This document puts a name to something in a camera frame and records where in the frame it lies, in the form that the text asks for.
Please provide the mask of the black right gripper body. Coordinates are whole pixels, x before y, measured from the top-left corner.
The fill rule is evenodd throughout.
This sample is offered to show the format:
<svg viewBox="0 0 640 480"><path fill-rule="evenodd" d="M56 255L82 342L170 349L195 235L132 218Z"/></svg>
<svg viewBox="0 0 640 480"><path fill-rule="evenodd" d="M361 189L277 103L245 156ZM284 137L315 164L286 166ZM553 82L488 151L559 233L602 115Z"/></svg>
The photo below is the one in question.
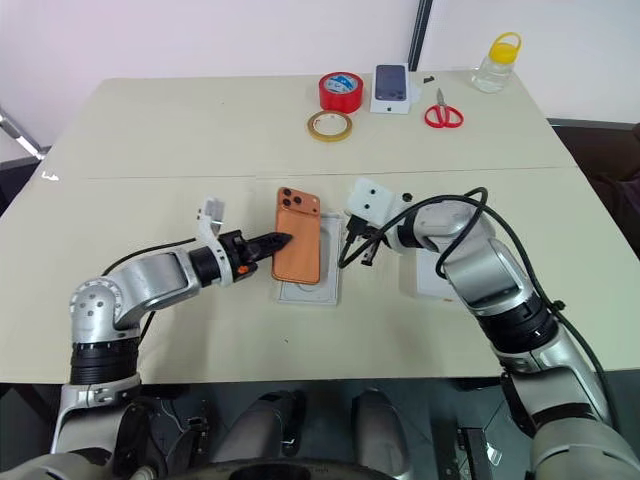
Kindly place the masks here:
<svg viewBox="0 0 640 480"><path fill-rule="evenodd" d="M359 240L363 240L365 243L369 244L383 243L384 245L388 245L386 235L382 235L380 238L377 237L380 232L380 228L375 227L359 216L351 215L346 228L346 245L352 245Z"/></svg>

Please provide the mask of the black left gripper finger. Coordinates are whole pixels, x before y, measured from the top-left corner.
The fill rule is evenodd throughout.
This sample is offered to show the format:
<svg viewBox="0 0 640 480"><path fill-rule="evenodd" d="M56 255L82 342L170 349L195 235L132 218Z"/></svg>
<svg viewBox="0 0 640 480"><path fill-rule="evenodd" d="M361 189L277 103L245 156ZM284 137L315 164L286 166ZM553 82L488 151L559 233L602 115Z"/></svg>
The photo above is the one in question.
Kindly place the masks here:
<svg viewBox="0 0 640 480"><path fill-rule="evenodd" d="M272 257L275 253L281 251L285 247L285 244L248 244L248 258L249 262L260 262L266 258Z"/></svg>
<svg viewBox="0 0 640 480"><path fill-rule="evenodd" d="M249 240L258 247L285 247L292 240L292 235L283 232L270 232Z"/></svg>

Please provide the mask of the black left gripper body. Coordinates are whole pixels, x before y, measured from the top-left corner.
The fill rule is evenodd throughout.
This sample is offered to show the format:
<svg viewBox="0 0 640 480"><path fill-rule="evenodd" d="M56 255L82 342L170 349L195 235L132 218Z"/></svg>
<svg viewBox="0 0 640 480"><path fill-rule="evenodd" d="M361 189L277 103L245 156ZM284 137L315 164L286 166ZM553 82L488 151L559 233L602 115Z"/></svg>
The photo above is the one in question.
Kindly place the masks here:
<svg viewBox="0 0 640 480"><path fill-rule="evenodd" d="M260 245L256 239L246 239L240 230L222 234L219 241L230 262L234 280L249 278L258 268Z"/></svg>

